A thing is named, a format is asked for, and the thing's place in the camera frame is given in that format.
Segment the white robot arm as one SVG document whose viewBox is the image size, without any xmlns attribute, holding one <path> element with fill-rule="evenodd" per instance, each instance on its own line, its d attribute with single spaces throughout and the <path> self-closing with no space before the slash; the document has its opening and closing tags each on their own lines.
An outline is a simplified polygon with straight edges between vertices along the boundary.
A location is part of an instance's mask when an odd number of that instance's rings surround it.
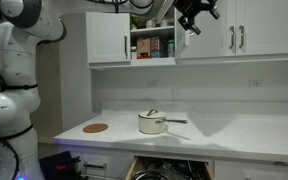
<svg viewBox="0 0 288 180">
<path fill-rule="evenodd" d="M 58 42 L 71 13 L 130 13 L 162 19 L 170 7 L 182 27 L 199 33 L 193 19 L 202 11 L 219 18 L 218 0 L 0 0 L 0 180 L 44 180 L 37 132 L 30 115 L 40 105 L 36 46 Z"/>
</svg>

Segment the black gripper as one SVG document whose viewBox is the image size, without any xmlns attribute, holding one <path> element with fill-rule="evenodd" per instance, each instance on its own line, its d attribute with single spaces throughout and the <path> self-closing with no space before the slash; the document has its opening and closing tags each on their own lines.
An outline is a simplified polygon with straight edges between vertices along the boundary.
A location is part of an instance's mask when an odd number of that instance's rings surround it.
<svg viewBox="0 0 288 180">
<path fill-rule="evenodd" d="M 185 31 L 191 30 L 197 35 L 201 33 L 201 30 L 195 25 L 193 18 L 200 12 L 208 11 L 215 19 L 220 17 L 217 6 L 212 0 L 207 0 L 206 3 L 202 0 L 175 0 L 173 5 L 183 15 L 178 19 L 180 25 Z"/>
</svg>

